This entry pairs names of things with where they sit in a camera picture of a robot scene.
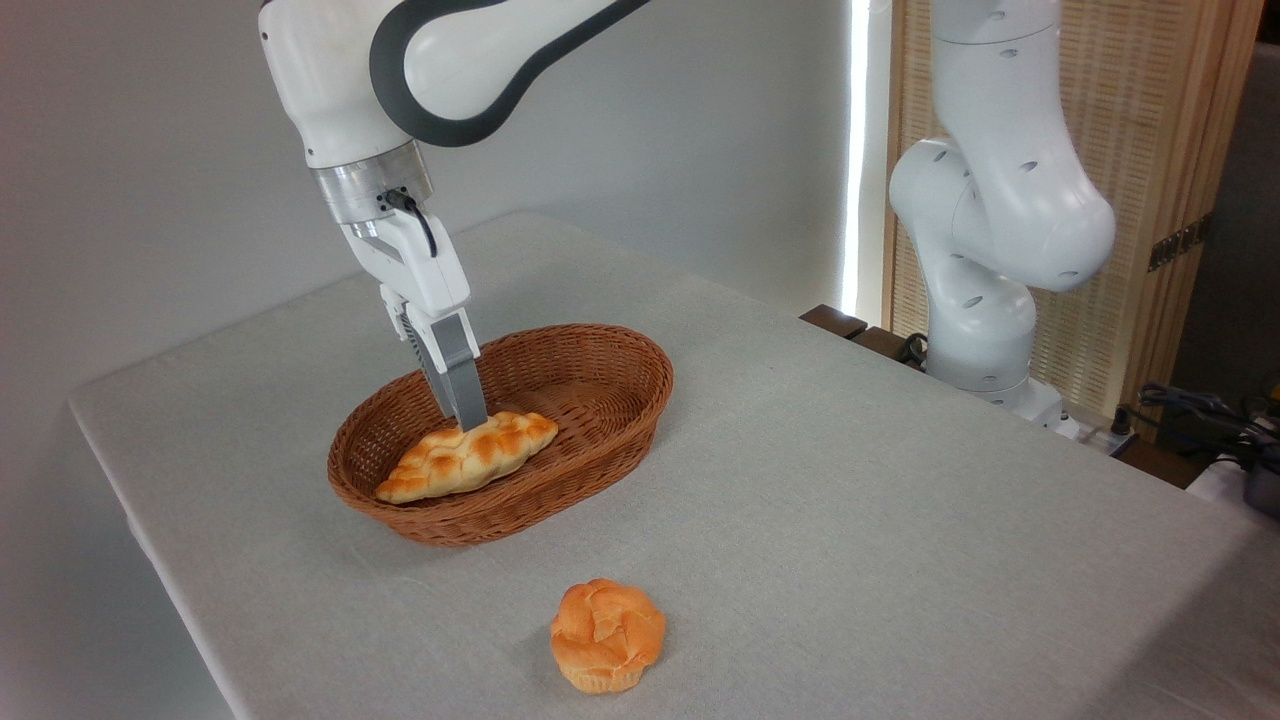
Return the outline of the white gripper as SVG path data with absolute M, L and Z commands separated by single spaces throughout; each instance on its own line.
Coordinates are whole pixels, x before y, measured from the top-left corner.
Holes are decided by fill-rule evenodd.
M 403 205 L 388 217 L 340 229 L 362 269 L 381 283 L 396 333 L 413 350 L 443 416 L 456 419 L 462 430 L 484 424 L 480 351 L 461 309 L 470 300 L 470 286 L 443 224 L 415 205 Z

